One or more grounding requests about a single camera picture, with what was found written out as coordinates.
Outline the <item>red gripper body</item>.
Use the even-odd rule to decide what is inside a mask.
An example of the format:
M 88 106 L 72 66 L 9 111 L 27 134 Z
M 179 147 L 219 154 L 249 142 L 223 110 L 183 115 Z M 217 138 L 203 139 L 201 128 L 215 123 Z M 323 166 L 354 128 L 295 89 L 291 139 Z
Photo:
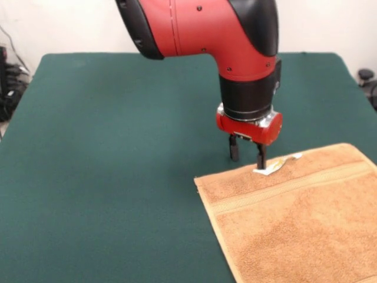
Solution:
M 216 123 L 220 130 L 265 145 L 271 145 L 277 139 L 282 122 L 282 114 L 275 111 L 255 122 L 236 121 L 223 113 L 216 113 Z

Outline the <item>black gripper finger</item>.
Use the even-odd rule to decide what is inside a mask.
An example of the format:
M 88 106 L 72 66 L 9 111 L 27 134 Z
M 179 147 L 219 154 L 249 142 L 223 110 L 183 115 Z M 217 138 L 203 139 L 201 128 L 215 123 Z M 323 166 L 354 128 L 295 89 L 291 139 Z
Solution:
M 266 169 L 266 152 L 267 148 L 265 144 L 256 143 L 258 154 L 257 154 L 257 169 L 265 170 Z
M 229 136 L 229 150 L 230 150 L 230 158 L 232 161 L 239 160 L 239 148 L 237 144 L 237 136 L 231 134 Z

